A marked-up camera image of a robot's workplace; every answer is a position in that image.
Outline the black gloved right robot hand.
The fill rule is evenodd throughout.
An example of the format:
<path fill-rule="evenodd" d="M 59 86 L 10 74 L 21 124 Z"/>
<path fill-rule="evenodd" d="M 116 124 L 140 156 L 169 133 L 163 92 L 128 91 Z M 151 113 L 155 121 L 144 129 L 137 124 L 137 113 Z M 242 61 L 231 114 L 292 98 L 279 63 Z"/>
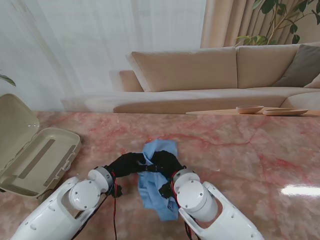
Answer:
<path fill-rule="evenodd" d="M 185 168 L 174 154 L 165 150 L 154 152 L 150 161 L 151 165 L 148 165 L 146 170 L 152 173 L 160 173 L 166 179 L 172 178 L 178 171 Z"/>

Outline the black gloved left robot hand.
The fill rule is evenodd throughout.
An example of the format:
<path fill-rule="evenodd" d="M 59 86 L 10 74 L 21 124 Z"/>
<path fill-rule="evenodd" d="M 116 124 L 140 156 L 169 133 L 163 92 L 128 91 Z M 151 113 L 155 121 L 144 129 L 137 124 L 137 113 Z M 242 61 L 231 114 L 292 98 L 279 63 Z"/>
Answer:
<path fill-rule="evenodd" d="M 146 159 L 143 153 L 129 152 L 121 155 L 110 165 L 105 166 L 109 173 L 113 173 L 116 178 L 126 177 L 130 174 L 145 172 Z"/>

